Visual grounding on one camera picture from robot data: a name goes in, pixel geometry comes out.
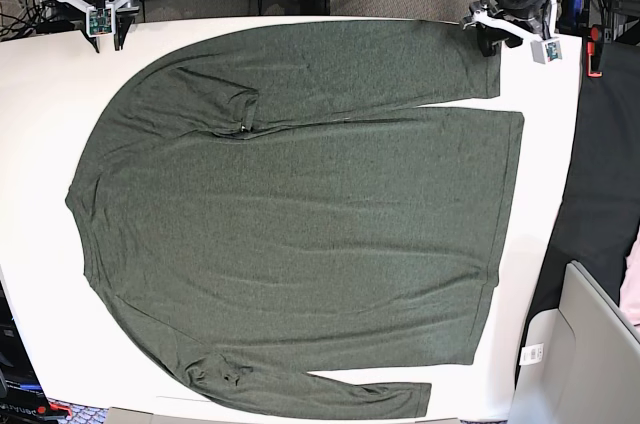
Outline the dark green long-sleeve shirt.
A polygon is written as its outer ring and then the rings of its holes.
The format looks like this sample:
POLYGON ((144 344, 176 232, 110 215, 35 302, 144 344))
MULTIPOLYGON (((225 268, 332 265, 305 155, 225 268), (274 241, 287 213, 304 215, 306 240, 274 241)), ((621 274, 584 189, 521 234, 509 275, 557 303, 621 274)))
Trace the dark green long-sleeve shirt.
POLYGON ((248 29, 169 53, 98 119, 66 203, 84 274, 174 379, 239 411, 410 419, 427 383, 330 370, 469 365, 524 118, 474 35, 415 21, 248 29))

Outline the red clamp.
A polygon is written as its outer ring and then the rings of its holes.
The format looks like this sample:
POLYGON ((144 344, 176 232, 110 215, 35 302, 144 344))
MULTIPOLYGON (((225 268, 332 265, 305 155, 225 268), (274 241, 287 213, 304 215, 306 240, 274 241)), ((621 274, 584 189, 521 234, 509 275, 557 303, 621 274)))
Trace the red clamp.
POLYGON ((586 44, 587 76, 589 78, 600 78, 602 76, 600 62, 604 42, 605 31, 603 27, 599 24, 594 24, 589 30, 586 44))

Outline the black cloth beside table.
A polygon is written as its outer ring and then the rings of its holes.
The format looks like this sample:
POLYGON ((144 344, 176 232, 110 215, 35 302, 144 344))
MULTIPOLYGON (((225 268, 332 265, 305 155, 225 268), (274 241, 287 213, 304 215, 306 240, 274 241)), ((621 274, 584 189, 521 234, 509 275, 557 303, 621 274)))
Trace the black cloth beside table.
POLYGON ((613 301, 639 230, 639 49, 604 46, 599 78, 581 83, 567 181, 528 315, 558 306, 580 262, 613 301))

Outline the pink cloth at edge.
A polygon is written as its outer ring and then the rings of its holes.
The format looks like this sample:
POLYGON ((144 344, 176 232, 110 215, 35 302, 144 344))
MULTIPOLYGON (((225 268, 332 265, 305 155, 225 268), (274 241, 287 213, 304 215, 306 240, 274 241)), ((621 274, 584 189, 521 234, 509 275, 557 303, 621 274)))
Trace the pink cloth at edge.
POLYGON ((640 242, 632 245, 626 258, 626 271, 620 288, 620 310, 636 328, 640 326, 640 242))

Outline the grey plastic bin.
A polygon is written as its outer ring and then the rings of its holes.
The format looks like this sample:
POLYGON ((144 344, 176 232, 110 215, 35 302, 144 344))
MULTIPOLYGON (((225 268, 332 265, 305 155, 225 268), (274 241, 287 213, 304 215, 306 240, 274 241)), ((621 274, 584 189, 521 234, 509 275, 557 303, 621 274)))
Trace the grey plastic bin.
POLYGON ((579 262, 530 322, 510 423, 639 421, 639 332, 579 262))

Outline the black box with orange label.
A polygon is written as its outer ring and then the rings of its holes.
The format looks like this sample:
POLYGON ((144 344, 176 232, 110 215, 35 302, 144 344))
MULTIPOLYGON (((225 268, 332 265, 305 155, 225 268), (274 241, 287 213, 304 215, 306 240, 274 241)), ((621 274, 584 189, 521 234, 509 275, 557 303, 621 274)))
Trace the black box with orange label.
POLYGON ((13 320, 4 291, 1 291, 1 422, 42 423, 38 410, 44 406, 38 391, 23 390, 21 384, 37 384, 13 320))

